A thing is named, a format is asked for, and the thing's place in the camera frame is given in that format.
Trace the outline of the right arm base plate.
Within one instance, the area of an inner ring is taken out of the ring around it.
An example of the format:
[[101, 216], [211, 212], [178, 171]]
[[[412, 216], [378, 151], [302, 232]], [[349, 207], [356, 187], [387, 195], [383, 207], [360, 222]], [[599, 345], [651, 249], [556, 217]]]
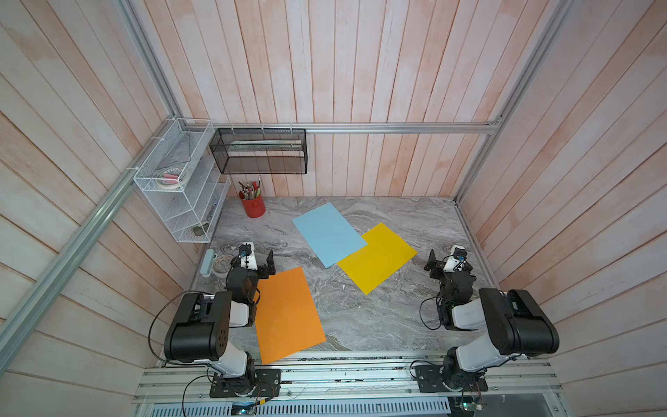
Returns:
[[428, 364], [415, 366], [412, 372], [422, 394], [488, 391], [483, 373], [468, 373], [458, 368]]

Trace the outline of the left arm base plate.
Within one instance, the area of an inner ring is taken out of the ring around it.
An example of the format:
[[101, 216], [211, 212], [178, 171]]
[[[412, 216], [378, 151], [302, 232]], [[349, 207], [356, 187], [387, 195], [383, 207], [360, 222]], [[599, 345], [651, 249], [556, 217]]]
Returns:
[[257, 398], [270, 400], [280, 393], [281, 370], [259, 369], [249, 370], [240, 377], [225, 377], [215, 375], [209, 391], [214, 399], [250, 399]]

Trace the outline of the yellow paper sheet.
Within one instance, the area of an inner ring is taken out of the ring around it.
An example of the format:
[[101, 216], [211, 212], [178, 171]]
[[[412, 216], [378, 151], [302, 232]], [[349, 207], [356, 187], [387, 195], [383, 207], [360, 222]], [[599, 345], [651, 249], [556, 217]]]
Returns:
[[362, 238], [366, 246], [338, 262], [338, 266], [365, 295], [418, 254], [383, 223], [370, 229]]

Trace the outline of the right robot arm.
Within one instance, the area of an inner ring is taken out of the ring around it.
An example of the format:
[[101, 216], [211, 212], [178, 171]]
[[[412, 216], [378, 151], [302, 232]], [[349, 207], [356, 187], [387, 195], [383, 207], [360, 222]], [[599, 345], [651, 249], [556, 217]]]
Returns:
[[449, 349], [441, 365], [413, 363], [411, 374], [420, 392], [486, 391], [483, 378], [489, 369], [559, 349], [555, 326], [528, 291], [480, 288], [478, 298], [472, 298], [477, 277], [462, 246], [453, 246], [441, 260], [431, 251], [424, 270], [439, 282], [439, 293], [434, 297], [439, 316], [435, 329], [480, 331], [482, 335]]

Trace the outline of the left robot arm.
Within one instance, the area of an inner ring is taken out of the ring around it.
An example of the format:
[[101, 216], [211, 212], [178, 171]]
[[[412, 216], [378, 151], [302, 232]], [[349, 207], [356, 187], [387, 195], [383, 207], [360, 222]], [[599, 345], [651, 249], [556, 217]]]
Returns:
[[177, 366], [203, 365], [213, 370], [213, 398], [259, 394], [255, 361], [229, 340], [229, 333], [232, 328], [253, 326], [262, 298], [259, 282], [275, 274], [273, 251], [269, 251], [266, 263], [259, 265], [253, 246], [241, 245], [239, 255], [230, 262], [225, 290], [214, 294], [184, 293], [165, 336], [164, 361]]

